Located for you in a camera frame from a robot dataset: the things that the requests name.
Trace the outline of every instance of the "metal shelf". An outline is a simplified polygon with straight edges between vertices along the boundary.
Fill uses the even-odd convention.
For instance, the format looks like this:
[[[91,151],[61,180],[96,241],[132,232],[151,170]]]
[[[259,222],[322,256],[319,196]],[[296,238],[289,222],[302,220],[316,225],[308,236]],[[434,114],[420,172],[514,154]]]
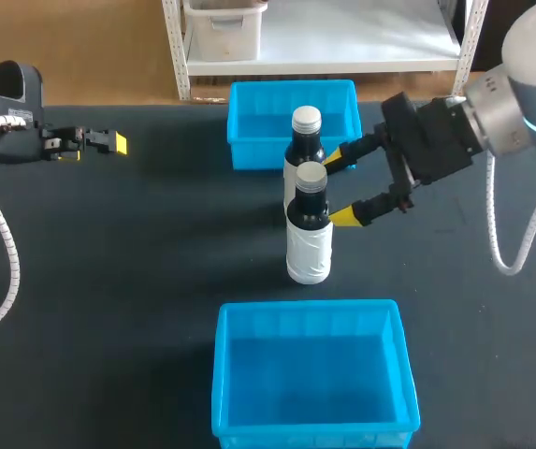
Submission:
[[[191,26],[181,38],[179,0],[163,5],[179,93],[190,99],[189,76],[457,70],[454,91],[460,91],[487,2],[468,2],[461,48],[447,17],[449,0],[272,0],[263,15],[260,58],[218,63],[199,58]]]

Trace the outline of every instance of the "white shelf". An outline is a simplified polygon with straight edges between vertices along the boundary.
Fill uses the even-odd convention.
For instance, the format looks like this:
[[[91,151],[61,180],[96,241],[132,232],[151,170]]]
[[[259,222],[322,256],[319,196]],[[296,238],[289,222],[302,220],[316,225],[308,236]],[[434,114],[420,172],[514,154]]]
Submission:
[[[201,61],[189,31],[191,76],[456,70],[460,54],[437,0],[271,0],[257,61]]]

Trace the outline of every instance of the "robotic arm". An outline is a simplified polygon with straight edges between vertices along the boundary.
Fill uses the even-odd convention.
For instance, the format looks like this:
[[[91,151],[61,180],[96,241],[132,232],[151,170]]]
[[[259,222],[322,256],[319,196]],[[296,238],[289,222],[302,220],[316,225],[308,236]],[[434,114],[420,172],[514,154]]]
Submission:
[[[405,94],[384,101],[384,122],[373,134],[341,144],[326,168],[335,173],[383,148],[393,183],[387,192],[333,213],[332,222],[365,226],[392,210],[405,212],[413,206],[410,195],[417,184],[470,166],[479,152],[498,157],[536,147],[536,7],[507,34],[502,60],[466,89],[465,99],[434,99],[418,109]]]

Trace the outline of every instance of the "black bottle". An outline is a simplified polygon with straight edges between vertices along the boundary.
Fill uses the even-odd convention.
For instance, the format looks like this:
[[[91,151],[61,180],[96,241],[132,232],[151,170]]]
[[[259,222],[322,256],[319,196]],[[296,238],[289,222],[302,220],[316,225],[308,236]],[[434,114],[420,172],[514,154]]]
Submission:
[[[286,266],[299,283],[319,283],[330,273],[333,224],[328,218],[326,183],[321,163],[298,167],[296,196],[286,210]]]
[[[295,197],[297,167],[304,162],[322,163],[326,153],[320,140],[322,114],[313,106],[301,106],[293,113],[293,140],[284,157],[284,211]]]

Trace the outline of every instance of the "white storage box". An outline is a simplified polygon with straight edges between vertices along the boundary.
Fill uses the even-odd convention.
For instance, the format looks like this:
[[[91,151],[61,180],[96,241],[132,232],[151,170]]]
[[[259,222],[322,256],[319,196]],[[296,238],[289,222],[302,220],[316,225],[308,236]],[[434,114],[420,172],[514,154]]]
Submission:
[[[204,61],[259,58],[261,15],[268,8],[257,0],[184,0],[194,39]]]

